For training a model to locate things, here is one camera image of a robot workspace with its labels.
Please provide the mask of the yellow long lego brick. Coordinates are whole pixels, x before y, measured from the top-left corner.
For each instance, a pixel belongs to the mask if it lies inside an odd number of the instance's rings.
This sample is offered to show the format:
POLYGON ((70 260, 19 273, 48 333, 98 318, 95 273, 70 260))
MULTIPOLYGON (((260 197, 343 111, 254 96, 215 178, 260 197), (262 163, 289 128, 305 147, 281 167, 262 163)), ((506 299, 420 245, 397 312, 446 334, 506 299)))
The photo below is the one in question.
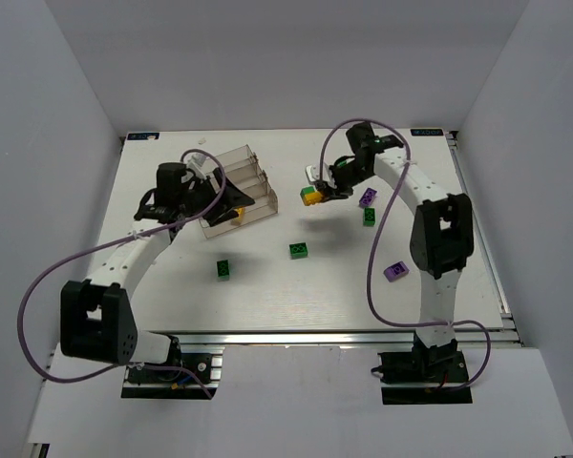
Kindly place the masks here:
POLYGON ((305 206, 315 205, 321 203, 324 200, 323 194, 319 191, 303 193, 301 198, 305 206))

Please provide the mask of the yellow patterned lego brick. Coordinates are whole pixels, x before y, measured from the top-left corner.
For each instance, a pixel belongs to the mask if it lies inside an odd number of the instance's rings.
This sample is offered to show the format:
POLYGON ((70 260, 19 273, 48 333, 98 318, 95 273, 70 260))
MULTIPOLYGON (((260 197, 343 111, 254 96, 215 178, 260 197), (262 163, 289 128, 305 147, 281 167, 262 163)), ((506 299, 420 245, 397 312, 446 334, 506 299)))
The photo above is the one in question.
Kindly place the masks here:
POLYGON ((245 208, 244 208, 244 207, 237 208, 237 209, 236 209, 236 213, 237 213, 237 216, 236 216, 235 218, 233 218, 233 219, 230 221, 230 223, 231 223, 232 225, 235 225, 235 226, 240 226, 240 225, 243 223, 243 221, 244 221, 245 208))

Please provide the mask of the green small lego brick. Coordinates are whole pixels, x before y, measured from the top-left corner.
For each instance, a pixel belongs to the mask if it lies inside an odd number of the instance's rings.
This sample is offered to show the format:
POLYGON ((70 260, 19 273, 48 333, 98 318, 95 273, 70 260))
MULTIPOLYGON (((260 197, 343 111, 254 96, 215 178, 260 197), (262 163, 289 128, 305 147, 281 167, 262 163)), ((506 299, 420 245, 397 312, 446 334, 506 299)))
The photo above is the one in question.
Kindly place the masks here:
POLYGON ((315 193, 316 190, 313 186, 308 186, 308 187, 304 187, 301 191, 300 191, 300 197, 303 198, 304 196, 308 195, 308 194, 313 194, 315 193))

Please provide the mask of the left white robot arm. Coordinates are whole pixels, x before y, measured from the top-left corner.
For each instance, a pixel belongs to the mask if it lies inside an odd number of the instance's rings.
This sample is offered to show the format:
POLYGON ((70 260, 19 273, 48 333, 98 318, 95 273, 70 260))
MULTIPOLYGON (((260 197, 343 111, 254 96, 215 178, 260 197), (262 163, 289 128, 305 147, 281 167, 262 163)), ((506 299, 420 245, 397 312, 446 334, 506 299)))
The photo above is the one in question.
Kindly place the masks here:
POLYGON ((60 346, 64 355, 108 364, 175 361, 167 335, 138 328, 130 300, 157 257, 187 221, 215 226, 234 219, 254 199, 221 168, 205 175, 193 163, 162 163, 125 240, 83 281, 68 281, 60 295, 60 346))

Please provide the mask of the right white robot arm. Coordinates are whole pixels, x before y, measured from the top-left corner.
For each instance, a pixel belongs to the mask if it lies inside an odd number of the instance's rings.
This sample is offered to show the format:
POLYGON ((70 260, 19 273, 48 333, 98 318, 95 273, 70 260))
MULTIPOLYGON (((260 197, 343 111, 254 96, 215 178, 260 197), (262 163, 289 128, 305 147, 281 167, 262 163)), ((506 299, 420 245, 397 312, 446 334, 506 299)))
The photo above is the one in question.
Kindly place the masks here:
POLYGON ((350 156, 328 165, 306 169, 310 195, 306 205, 349 198, 355 186, 378 177, 393 190, 387 205, 401 199, 411 211, 410 256, 420 275, 419 319, 397 323, 383 318, 375 305, 369 309, 381 323, 414 332, 414 342, 428 350, 456 346, 456 287, 474 252, 473 207, 464 194, 452 194, 427 177, 414 163, 408 140, 395 128, 377 135, 373 120, 352 118, 342 122, 350 156))

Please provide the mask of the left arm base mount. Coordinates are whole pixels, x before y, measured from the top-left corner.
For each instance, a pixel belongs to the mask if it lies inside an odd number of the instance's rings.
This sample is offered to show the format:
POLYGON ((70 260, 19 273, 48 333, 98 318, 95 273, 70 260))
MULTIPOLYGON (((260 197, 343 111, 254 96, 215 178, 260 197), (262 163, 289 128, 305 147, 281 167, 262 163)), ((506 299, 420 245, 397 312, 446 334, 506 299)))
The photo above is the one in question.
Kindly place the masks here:
POLYGON ((223 351, 207 345, 184 344, 171 336, 163 364, 136 364, 126 369, 120 396, 138 400, 210 401, 219 387, 223 351))

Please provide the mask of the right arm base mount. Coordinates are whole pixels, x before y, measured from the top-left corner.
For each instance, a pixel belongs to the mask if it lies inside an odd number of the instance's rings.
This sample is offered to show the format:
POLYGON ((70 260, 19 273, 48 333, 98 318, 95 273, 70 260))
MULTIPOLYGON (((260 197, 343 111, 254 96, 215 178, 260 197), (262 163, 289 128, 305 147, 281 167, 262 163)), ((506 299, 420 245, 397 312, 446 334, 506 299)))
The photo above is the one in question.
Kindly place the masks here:
POLYGON ((469 386, 456 389, 469 381, 461 351, 451 363, 426 375, 414 367, 410 352, 383 352, 378 357, 379 365, 371 369, 371 375, 380 380, 384 406, 455 406, 473 402, 469 386))

